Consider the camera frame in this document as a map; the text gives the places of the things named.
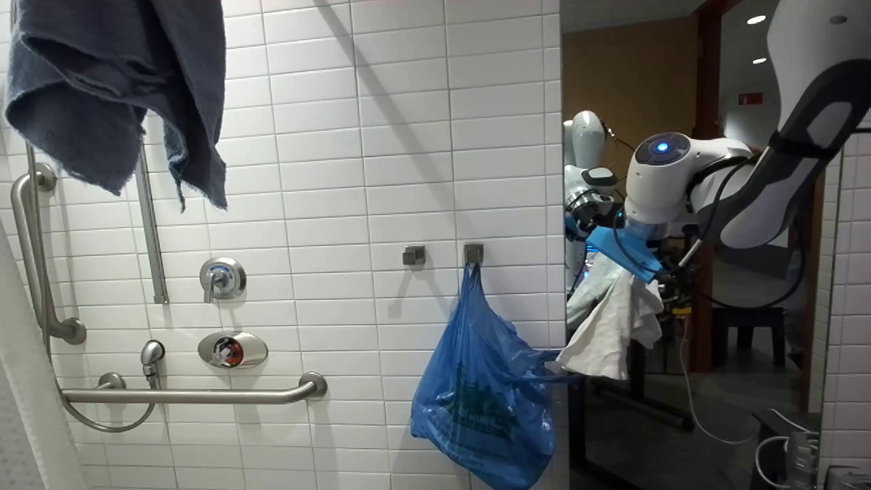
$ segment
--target bathroom floor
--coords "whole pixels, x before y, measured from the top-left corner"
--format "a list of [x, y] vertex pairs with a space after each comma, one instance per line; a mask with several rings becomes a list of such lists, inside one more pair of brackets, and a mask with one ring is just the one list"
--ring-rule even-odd
[[[648, 358], [646, 393], [667, 405], [685, 409], [684, 378], [661, 374]], [[720, 439], [756, 437], [753, 413], [779, 409], [797, 412], [797, 378], [788, 366], [776, 370], [768, 347], [734, 354], [720, 370], [693, 378], [697, 413]], [[586, 396], [587, 461], [641, 490], [748, 490], [753, 476], [753, 446], [715, 445], [701, 431], [680, 434], [674, 424], [639, 413], [609, 397]], [[572, 490], [621, 490], [587, 471], [575, 469]]]

